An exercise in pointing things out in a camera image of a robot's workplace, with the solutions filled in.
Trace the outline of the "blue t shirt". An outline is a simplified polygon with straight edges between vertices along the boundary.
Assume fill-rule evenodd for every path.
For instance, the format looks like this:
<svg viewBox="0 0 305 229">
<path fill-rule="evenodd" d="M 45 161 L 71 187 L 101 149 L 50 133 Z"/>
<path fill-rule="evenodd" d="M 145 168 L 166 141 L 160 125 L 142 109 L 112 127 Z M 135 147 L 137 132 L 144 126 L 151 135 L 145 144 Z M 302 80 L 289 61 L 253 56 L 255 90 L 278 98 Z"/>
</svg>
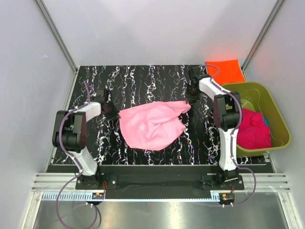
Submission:
<svg viewBox="0 0 305 229">
<path fill-rule="evenodd" d="M 263 117 L 263 121 L 264 121 L 265 126 L 269 126 L 268 121 L 264 117 Z"/>
</svg>

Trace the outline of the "olive green plastic bin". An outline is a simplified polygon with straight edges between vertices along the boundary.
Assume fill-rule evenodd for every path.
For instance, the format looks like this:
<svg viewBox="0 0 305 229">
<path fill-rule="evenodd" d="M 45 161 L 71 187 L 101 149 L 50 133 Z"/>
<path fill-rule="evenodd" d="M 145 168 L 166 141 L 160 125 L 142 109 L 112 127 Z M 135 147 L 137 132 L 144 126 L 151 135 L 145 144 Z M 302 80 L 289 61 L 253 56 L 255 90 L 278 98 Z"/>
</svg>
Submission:
<svg viewBox="0 0 305 229">
<path fill-rule="evenodd" d="M 291 142 L 290 131 L 273 97 L 265 86 L 256 82 L 242 82 L 223 84 L 223 88 L 238 92 L 241 97 L 242 108 L 260 112 L 266 119 L 271 131 L 271 147 L 245 149 L 237 145 L 236 154 L 238 158 L 262 156 L 268 151 L 280 150 L 289 146 Z"/>
</svg>

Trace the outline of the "magenta t shirt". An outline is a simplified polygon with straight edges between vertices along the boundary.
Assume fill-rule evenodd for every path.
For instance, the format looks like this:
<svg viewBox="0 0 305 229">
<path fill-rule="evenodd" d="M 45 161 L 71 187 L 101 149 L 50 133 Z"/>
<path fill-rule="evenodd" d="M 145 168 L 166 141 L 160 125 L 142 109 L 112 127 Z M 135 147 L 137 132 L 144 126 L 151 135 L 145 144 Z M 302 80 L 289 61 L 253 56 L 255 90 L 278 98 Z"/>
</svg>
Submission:
<svg viewBox="0 0 305 229">
<path fill-rule="evenodd" d="M 242 112 L 243 120 L 239 126 L 237 144 L 249 150 L 270 148 L 272 146 L 271 131 L 263 115 L 244 108 Z"/>
</svg>

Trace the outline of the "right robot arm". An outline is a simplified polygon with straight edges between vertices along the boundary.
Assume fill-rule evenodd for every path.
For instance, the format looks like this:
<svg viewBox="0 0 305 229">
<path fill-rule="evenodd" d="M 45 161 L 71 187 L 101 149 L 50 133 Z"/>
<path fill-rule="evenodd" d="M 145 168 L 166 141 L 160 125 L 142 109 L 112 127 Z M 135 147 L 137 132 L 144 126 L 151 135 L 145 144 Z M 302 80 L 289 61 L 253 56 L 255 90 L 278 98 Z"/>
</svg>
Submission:
<svg viewBox="0 0 305 229">
<path fill-rule="evenodd" d="M 213 121 L 220 134 L 219 168 L 207 185 L 230 189 L 239 177 L 236 148 L 242 121 L 240 94 L 224 89 L 211 75 L 204 74 L 200 67 L 192 67 L 188 74 L 190 83 L 185 93 L 186 100 L 194 103 L 200 99 L 200 93 L 206 94 L 213 101 Z"/>
</svg>

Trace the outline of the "aluminium frame rail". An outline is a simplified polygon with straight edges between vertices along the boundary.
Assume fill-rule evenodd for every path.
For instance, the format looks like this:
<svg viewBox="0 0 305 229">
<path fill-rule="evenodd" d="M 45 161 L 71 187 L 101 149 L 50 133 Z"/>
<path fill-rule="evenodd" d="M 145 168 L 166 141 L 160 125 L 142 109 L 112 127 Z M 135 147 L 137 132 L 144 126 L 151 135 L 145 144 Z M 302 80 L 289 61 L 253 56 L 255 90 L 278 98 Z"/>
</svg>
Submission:
<svg viewBox="0 0 305 229">
<path fill-rule="evenodd" d="M 219 186 L 209 186 L 203 184 L 203 180 L 211 178 L 214 174 L 207 174 L 206 176 L 199 175 L 173 175 L 162 174 L 160 178 L 153 181 L 148 176 L 137 176 L 133 174 L 128 177 L 123 175 L 107 175 L 106 176 L 106 189 L 116 190 L 124 186 L 136 187 L 169 187 L 169 186 L 183 186 L 190 187 L 191 185 L 201 185 L 204 190 L 219 191 L 231 190 L 228 188 L 220 188 Z M 38 173 L 32 186 L 32 191 L 59 191 L 65 184 L 67 190 L 100 190 L 102 185 L 86 185 L 84 182 L 75 178 L 74 174 L 70 173 Z M 251 191 L 256 187 L 257 192 L 289 192 L 290 187 L 286 180 L 286 176 L 281 173 L 259 173 L 247 174 L 242 173 L 238 178 L 238 182 L 234 185 L 235 191 Z"/>
</svg>

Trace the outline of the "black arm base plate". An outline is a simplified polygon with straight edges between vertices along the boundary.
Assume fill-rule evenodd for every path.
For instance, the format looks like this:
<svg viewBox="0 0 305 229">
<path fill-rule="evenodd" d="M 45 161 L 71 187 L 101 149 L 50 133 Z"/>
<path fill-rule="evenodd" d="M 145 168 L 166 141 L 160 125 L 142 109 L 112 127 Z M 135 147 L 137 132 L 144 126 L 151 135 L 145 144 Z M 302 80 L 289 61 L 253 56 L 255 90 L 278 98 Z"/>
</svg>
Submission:
<svg viewBox="0 0 305 229">
<path fill-rule="evenodd" d="M 107 199 L 203 199 L 211 190 L 229 191 L 219 166 L 100 166 L 98 182 L 79 178 L 76 189 L 105 190 Z"/>
</svg>

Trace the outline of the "folded orange t shirt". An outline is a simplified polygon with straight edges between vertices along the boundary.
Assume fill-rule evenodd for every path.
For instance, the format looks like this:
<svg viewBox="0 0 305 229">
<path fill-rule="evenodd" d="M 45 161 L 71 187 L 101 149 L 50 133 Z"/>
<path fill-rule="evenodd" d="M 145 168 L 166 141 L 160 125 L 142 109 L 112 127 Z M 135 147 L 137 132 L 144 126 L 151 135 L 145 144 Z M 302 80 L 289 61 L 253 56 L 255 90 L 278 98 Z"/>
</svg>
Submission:
<svg viewBox="0 0 305 229">
<path fill-rule="evenodd" d="M 246 81 L 237 59 L 221 62 L 206 62 L 206 65 L 209 65 L 207 67 L 207 73 L 214 76 L 213 79 L 220 85 Z"/>
</svg>

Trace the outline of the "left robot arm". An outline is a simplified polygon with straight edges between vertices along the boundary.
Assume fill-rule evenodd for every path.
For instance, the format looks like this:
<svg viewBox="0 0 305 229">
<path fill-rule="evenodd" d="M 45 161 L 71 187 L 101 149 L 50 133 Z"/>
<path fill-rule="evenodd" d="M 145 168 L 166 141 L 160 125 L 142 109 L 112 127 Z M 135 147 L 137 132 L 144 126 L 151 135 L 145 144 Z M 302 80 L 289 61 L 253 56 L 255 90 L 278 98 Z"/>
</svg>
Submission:
<svg viewBox="0 0 305 229">
<path fill-rule="evenodd" d="M 99 188 L 103 177 L 98 173 L 98 165 L 87 148 L 87 123 L 103 115 L 108 120 L 119 117 L 119 111 L 109 99 L 107 89 L 97 90 L 83 105 L 71 110 L 59 110 L 56 113 L 52 144 L 67 154 L 79 169 L 79 173 L 87 176 L 86 183 L 93 189 Z"/>
</svg>

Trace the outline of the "light pink t shirt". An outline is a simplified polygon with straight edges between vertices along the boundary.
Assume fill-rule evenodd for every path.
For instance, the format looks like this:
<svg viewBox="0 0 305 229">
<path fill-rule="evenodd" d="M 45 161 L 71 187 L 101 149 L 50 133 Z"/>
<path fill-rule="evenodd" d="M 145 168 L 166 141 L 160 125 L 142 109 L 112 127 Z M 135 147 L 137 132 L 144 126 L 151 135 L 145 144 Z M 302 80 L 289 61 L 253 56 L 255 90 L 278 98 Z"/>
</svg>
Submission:
<svg viewBox="0 0 305 229">
<path fill-rule="evenodd" d="M 179 119 L 191 106 L 186 101 L 153 102 L 119 112 L 121 134 L 130 148 L 160 151 L 185 130 Z"/>
</svg>

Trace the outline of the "black marbled table mat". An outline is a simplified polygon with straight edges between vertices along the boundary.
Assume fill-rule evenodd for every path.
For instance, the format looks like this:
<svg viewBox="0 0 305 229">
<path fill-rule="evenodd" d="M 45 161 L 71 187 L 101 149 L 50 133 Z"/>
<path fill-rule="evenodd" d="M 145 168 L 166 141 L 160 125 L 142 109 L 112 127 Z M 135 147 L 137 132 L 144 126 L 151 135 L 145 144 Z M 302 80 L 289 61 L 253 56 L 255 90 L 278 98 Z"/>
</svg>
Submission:
<svg viewBox="0 0 305 229">
<path fill-rule="evenodd" d="M 188 65 L 82 66 L 70 89 L 69 108 L 85 102 L 91 90 L 108 89 L 118 110 L 156 101 L 184 99 L 189 83 Z M 99 165 L 217 165 L 220 137 L 213 123 L 212 101 L 200 101 L 180 116 L 183 133 L 161 151 L 131 149 L 116 120 L 104 116 L 88 123 L 88 149 Z"/>
</svg>

